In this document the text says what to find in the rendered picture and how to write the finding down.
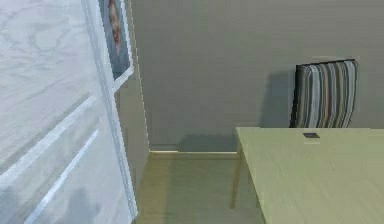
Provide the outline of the light wooden table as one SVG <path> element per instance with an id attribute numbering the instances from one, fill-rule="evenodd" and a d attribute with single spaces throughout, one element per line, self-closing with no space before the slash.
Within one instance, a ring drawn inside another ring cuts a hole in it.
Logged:
<path id="1" fill-rule="evenodd" d="M 265 224 L 384 224 L 384 129 L 236 132 Z"/>

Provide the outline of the striped chair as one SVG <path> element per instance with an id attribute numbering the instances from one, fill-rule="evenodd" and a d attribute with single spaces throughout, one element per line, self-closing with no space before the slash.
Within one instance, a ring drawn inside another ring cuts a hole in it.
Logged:
<path id="1" fill-rule="evenodd" d="M 348 128 L 357 80 L 355 59 L 297 65 L 289 127 Z"/>

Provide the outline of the framed picture with red figure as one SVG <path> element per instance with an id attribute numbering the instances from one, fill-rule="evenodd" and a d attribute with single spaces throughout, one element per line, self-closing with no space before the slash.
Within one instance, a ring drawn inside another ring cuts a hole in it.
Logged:
<path id="1" fill-rule="evenodd" d="M 133 73 L 133 59 L 123 0 L 98 0 L 113 77 L 117 91 Z"/>

